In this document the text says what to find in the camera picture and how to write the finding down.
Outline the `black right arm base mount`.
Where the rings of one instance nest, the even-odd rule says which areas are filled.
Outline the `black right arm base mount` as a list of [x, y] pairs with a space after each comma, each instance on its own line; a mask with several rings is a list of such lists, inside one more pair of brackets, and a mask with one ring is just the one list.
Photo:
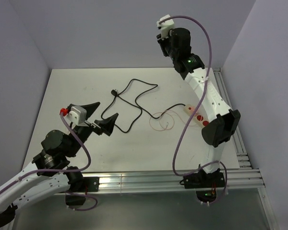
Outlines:
[[184, 176], [180, 180], [180, 185], [185, 189], [204, 189], [196, 191], [196, 196], [201, 204], [211, 204], [217, 199], [217, 188], [225, 187], [226, 180], [224, 175], [219, 170], [213, 173], [206, 173], [204, 170], [200, 170], [197, 173], [193, 173], [188, 176]]

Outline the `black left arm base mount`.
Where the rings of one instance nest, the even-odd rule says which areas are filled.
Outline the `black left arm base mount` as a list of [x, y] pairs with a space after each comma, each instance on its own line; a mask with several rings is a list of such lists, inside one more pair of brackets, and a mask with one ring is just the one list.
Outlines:
[[74, 211], [89, 211], [94, 209], [98, 200], [90, 192], [98, 192], [99, 177], [85, 177], [80, 182], [70, 186], [65, 193], [65, 204], [67, 208]]

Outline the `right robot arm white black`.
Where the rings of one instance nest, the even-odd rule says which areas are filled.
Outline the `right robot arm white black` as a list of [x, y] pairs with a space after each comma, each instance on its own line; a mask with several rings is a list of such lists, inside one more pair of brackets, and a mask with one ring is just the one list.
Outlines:
[[163, 55], [171, 58], [175, 71], [199, 98], [199, 105], [194, 110], [204, 110], [207, 118], [208, 123], [201, 134], [208, 149], [200, 163], [203, 172], [198, 175], [198, 181], [200, 185], [208, 187], [215, 180], [213, 173], [219, 169], [225, 143], [235, 133], [241, 115], [224, 101], [209, 79], [209, 69], [198, 55], [192, 53], [190, 31], [174, 26], [166, 29], [158, 26], [158, 29], [160, 34], [156, 38]]

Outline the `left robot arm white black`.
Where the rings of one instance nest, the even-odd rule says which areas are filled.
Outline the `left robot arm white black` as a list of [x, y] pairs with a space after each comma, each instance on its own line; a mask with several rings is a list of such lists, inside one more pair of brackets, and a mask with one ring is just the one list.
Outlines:
[[42, 151], [33, 157], [17, 175], [0, 186], [0, 230], [13, 222], [21, 208], [56, 193], [74, 192], [83, 188], [82, 171], [91, 165], [91, 156], [85, 142], [92, 133], [110, 136], [118, 113], [88, 122], [100, 106], [70, 104], [59, 112], [69, 134], [52, 130], [41, 142]]

